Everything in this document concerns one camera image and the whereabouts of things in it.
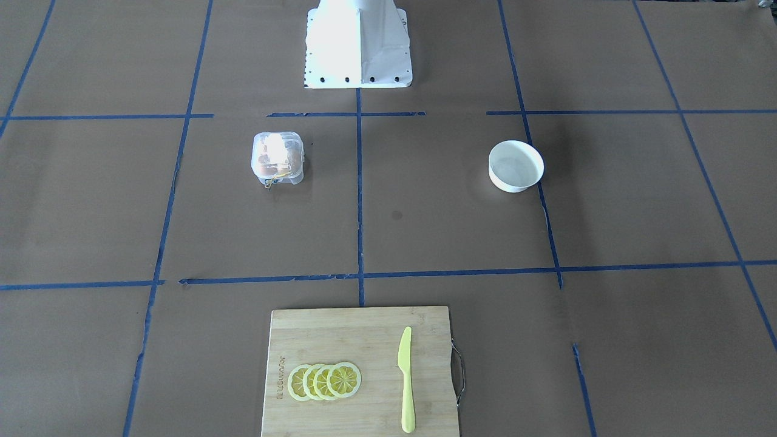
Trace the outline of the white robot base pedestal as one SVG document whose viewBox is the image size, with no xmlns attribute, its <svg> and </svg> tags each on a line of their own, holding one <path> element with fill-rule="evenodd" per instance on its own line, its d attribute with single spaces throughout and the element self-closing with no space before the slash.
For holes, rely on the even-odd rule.
<svg viewBox="0 0 777 437">
<path fill-rule="evenodd" d="M 307 13 L 307 89 L 397 89 L 413 83 L 406 11 L 393 1 L 321 1 Z"/>
</svg>

